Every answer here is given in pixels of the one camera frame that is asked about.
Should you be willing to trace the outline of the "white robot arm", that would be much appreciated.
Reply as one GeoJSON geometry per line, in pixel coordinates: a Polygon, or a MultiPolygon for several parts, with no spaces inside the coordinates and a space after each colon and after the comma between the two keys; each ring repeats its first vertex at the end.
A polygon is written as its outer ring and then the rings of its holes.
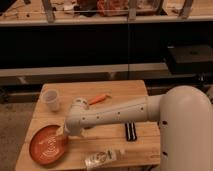
{"type": "Polygon", "coordinates": [[[213,104],[193,86],[176,86],[161,95],[99,109],[77,98],[62,130],[79,136],[87,127],[146,121],[160,127],[159,171],[213,171],[213,104]]]}

